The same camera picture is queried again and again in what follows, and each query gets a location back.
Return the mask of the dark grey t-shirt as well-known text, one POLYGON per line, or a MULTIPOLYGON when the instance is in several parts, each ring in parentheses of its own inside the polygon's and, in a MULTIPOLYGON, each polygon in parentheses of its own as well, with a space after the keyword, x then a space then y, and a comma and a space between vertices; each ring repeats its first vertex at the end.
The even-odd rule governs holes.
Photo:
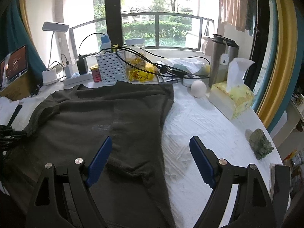
POLYGON ((28 137, 8 153, 4 186, 26 213, 46 163, 67 166, 112 139, 93 200, 109 227, 175 227, 164 177, 162 129, 174 102, 171 85, 78 85, 49 95, 34 110, 28 137))

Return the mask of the white folded towel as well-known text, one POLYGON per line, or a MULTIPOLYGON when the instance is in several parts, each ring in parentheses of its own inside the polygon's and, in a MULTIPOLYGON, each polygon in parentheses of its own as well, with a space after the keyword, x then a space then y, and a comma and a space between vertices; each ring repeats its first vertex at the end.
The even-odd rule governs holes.
POLYGON ((23 106, 23 102, 20 100, 12 101, 7 97, 1 97, 0 99, 0 124, 12 125, 17 114, 23 106))

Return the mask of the green toad figurine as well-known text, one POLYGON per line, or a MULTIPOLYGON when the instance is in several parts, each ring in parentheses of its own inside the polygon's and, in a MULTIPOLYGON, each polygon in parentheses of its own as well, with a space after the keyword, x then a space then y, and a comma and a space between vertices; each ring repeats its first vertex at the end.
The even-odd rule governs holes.
POLYGON ((250 135, 249 144, 257 160, 265 158, 274 149, 262 129, 256 129, 250 135))

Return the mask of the tablet with dark screen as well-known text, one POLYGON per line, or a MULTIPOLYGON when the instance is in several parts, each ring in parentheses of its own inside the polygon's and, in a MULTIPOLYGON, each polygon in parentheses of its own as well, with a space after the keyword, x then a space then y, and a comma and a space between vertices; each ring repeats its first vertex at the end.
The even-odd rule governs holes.
POLYGON ((27 47, 23 45, 10 53, 8 61, 1 61, 1 88, 27 70, 27 47))

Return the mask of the white desk lamp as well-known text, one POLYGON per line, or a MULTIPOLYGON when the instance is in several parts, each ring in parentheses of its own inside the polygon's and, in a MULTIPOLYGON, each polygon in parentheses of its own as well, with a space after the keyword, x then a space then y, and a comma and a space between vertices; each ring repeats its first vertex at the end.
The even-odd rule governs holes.
POLYGON ((56 81, 56 77, 57 77, 56 72, 54 72, 54 74, 53 74, 53 70, 55 70, 55 67, 51 67, 51 55, 52 55, 52 51, 53 51, 54 35, 55 35, 56 32, 66 33, 67 30, 69 29, 69 27, 70 26, 68 24, 59 23, 59 22, 48 22, 48 21, 44 22, 43 25, 42 25, 42 30, 43 31, 52 32, 47 68, 46 68, 46 71, 42 72, 43 84, 44 85, 48 85, 50 82, 56 81))

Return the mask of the white charger plug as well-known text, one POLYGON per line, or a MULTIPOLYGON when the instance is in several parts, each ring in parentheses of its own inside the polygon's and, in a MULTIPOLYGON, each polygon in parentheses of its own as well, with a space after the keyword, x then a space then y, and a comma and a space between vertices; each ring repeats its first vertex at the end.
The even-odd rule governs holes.
POLYGON ((63 67, 63 69, 64 69, 65 77, 67 79, 71 78, 73 75, 73 66, 71 64, 68 64, 68 65, 65 65, 63 67))

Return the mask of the white power strip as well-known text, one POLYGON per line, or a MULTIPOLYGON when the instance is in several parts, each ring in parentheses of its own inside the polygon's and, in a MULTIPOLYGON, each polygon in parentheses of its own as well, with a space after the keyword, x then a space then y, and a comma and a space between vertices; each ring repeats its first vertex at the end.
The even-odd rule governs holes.
POLYGON ((74 73, 70 78, 63 81, 64 86, 76 84, 79 82, 87 81, 93 79, 92 73, 88 72, 86 74, 74 73))

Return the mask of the teal yellow curtain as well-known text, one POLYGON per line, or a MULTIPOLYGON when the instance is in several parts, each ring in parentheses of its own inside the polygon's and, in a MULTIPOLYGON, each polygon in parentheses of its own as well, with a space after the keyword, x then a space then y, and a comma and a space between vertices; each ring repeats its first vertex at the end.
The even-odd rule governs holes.
POLYGON ((294 0, 270 0, 266 69, 253 109, 272 132, 287 108, 303 59, 303 14, 294 0))
POLYGON ((23 23, 19 0, 1 0, 1 59, 17 48, 26 45, 28 64, 37 81, 46 70, 23 23))

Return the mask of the red can yellow lid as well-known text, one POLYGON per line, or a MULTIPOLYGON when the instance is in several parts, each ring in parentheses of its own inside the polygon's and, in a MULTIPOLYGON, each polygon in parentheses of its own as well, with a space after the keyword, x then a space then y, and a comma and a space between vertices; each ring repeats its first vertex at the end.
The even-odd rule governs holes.
POLYGON ((92 73, 92 78, 94 82, 101 82, 101 74, 99 71, 99 66, 98 64, 92 65, 90 67, 91 73, 92 73))

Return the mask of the balcony metal railing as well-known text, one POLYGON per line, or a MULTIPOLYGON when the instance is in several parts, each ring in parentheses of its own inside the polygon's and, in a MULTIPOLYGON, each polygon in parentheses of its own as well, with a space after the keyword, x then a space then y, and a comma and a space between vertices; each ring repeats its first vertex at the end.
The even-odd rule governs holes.
POLYGON ((214 20, 186 13, 135 12, 122 18, 123 39, 144 38, 151 49, 200 51, 202 39, 214 32, 214 20))

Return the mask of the yellow tissue box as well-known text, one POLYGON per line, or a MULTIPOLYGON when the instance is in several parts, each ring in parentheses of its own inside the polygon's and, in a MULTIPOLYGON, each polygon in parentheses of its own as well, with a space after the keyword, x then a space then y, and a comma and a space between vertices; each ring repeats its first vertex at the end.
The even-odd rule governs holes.
POLYGON ((229 120, 239 116, 253 104, 254 94, 244 83, 243 77, 254 61, 234 58, 228 65, 228 76, 224 82, 213 84, 209 101, 229 120))

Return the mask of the white egg-shaped ball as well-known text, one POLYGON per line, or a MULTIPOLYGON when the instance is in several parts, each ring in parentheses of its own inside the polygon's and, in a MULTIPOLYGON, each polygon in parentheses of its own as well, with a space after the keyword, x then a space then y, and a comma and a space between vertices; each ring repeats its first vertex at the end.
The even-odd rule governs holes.
POLYGON ((206 95, 207 87, 204 82, 196 80, 191 84, 191 94, 196 98, 202 98, 206 95))

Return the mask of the yellow duck bag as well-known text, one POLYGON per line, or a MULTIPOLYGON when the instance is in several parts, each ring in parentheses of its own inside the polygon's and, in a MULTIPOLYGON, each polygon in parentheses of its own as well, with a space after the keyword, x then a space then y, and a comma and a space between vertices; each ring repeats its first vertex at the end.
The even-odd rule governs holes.
POLYGON ((156 73, 156 67, 151 63, 146 63, 144 66, 137 65, 138 68, 128 67, 129 81, 131 82, 151 82, 156 73))

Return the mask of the white plastic bag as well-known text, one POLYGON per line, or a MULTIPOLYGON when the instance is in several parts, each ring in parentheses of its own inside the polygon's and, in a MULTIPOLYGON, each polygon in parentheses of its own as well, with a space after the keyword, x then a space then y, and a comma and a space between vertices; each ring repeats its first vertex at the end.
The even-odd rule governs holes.
POLYGON ((208 76, 211 69, 210 61, 205 57, 163 58, 160 61, 165 65, 193 75, 208 76))

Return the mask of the teal yellow right curtain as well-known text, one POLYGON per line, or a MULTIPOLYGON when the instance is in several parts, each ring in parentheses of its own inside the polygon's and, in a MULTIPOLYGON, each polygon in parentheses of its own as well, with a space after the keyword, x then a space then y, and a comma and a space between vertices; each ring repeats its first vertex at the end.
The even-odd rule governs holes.
POLYGON ((287 108, 303 59, 303 14, 294 0, 270 0, 266 69, 253 109, 272 132, 287 108))

